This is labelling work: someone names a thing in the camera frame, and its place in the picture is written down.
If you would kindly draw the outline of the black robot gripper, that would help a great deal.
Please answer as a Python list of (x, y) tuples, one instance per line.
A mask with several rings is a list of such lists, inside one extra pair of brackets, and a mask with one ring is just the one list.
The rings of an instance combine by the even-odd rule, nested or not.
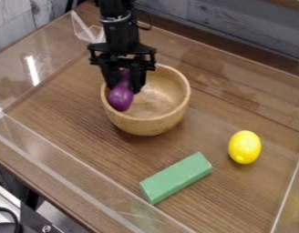
[(120, 79), (120, 67), (130, 68), (130, 84), (139, 94), (146, 84), (146, 71), (156, 69), (156, 49), (140, 42), (136, 15), (100, 16), (106, 41), (91, 43), (91, 64), (102, 68), (106, 84), (114, 88)]

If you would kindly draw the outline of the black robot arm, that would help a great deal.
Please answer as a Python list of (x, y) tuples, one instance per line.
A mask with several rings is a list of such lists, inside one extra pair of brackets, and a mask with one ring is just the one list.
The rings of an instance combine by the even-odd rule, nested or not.
[(135, 0), (98, 0), (100, 22), (106, 41), (88, 45), (90, 63), (100, 67), (107, 86), (114, 89), (120, 80), (120, 70), (131, 73), (130, 90), (142, 91), (148, 71), (156, 70), (156, 49), (140, 41)]

